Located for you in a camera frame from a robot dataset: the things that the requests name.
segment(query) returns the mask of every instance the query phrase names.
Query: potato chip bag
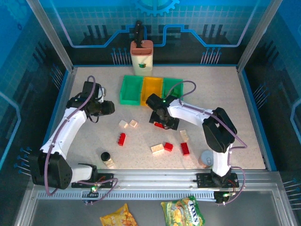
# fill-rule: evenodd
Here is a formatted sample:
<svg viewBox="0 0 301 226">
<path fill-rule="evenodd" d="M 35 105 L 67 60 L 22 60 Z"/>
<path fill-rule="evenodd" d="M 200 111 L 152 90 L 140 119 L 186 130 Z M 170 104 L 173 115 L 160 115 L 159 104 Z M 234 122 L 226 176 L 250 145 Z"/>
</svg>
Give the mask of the potato chip bag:
<svg viewBox="0 0 301 226">
<path fill-rule="evenodd" d="M 134 217 L 128 211 L 127 204 L 114 213 L 100 217 L 100 221 L 103 226 L 137 226 Z"/>
<path fill-rule="evenodd" d="M 172 202 L 162 202 L 161 206 L 166 226 L 203 226 L 205 223 L 194 196 Z"/>
</svg>

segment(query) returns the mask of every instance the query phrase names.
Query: green tray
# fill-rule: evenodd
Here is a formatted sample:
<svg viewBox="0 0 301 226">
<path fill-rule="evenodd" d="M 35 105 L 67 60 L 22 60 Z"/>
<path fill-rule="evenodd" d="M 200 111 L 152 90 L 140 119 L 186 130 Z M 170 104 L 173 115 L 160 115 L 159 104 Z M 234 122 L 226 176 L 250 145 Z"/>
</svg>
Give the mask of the green tray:
<svg viewBox="0 0 301 226">
<path fill-rule="evenodd" d="M 125 75 L 120 91 L 120 104 L 140 105 L 142 84 L 142 76 Z"/>
<path fill-rule="evenodd" d="M 175 84 L 177 84 L 178 82 L 181 82 L 181 81 L 183 81 L 183 79 L 164 78 L 163 79 L 162 98 L 165 98 L 167 96 L 167 94 L 172 86 L 174 86 Z M 183 83 L 176 86 L 170 94 L 172 96 L 180 98 L 183 95 Z"/>
</svg>

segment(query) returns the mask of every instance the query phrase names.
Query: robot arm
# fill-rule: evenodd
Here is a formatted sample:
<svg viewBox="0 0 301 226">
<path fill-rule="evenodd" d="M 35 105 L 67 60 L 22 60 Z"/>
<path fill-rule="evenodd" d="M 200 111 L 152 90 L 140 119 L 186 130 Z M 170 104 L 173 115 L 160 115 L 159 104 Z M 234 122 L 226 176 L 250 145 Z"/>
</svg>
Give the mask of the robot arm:
<svg viewBox="0 0 301 226">
<path fill-rule="evenodd" d="M 81 180 L 94 180 L 97 176 L 96 166 L 89 164 L 77 164 L 70 166 L 67 161 L 67 153 L 70 145 L 75 138 L 80 127 L 91 116 L 97 118 L 103 115 L 112 114 L 115 111 L 114 103 L 111 101 L 103 100 L 105 96 L 105 89 L 99 84 L 95 84 L 95 90 L 91 99 L 85 104 L 84 107 L 79 109 L 72 117 L 70 115 L 77 110 L 87 99 L 92 91 L 92 82 L 86 81 L 81 93 L 71 98 L 67 102 L 67 108 L 64 116 L 54 131 L 50 139 L 42 146 L 38 153 L 29 156 L 30 170 L 34 184 L 44 185 L 44 166 L 46 155 L 51 150 L 49 163 L 48 163 L 48 186 L 60 189 L 65 189 L 70 183 Z M 57 132 L 61 125 L 66 121 L 64 126 Z"/>
<path fill-rule="evenodd" d="M 214 153 L 212 176 L 214 182 L 221 186 L 228 180 L 230 167 L 228 166 L 228 153 L 234 142 L 234 137 L 211 117 L 217 116 L 235 134 L 237 130 L 222 108 L 216 110 L 199 108 L 184 102 L 174 96 L 161 99 L 155 94 L 149 96 L 146 104 L 153 110 L 150 122 L 159 122 L 170 129 L 177 130 L 179 119 L 203 127 L 206 142 Z"/>
</svg>

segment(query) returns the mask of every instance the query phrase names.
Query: yellow tray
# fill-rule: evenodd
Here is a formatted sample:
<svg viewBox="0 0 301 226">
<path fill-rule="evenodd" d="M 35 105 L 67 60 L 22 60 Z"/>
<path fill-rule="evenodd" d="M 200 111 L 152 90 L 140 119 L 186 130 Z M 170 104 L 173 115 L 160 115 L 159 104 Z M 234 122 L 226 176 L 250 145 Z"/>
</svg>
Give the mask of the yellow tray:
<svg viewBox="0 0 301 226">
<path fill-rule="evenodd" d="M 163 78 L 144 77 L 141 90 L 140 105 L 146 106 L 146 100 L 151 94 L 162 97 Z"/>
</svg>

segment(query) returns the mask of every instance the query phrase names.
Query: red lego brick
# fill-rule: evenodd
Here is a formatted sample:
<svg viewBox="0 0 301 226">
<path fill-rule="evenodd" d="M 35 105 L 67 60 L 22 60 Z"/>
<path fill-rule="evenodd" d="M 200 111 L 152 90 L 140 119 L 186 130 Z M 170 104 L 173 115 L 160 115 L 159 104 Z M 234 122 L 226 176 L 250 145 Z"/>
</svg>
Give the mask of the red lego brick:
<svg viewBox="0 0 301 226">
<path fill-rule="evenodd" d="M 171 152 L 173 150 L 173 147 L 174 146 L 172 144 L 167 143 L 167 142 L 164 145 L 164 149 L 167 150 L 167 151 L 169 151 L 169 152 Z"/>
<path fill-rule="evenodd" d="M 155 122 L 155 124 L 154 124 L 155 126 L 157 126 L 157 127 L 160 127 L 160 128 L 162 128 L 162 129 L 164 129 L 164 126 L 161 124 L 161 123 L 157 123 L 157 122 Z"/>
<path fill-rule="evenodd" d="M 189 155 L 189 149 L 187 146 L 187 143 L 181 143 L 181 149 L 182 149 L 182 154 L 185 155 Z"/>
<path fill-rule="evenodd" d="M 118 145 L 119 146 L 123 146 L 123 143 L 124 143 L 125 139 L 126 139 L 126 134 L 125 133 L 121 133 L 120 137 L 119 137 Z"/>
</svg>

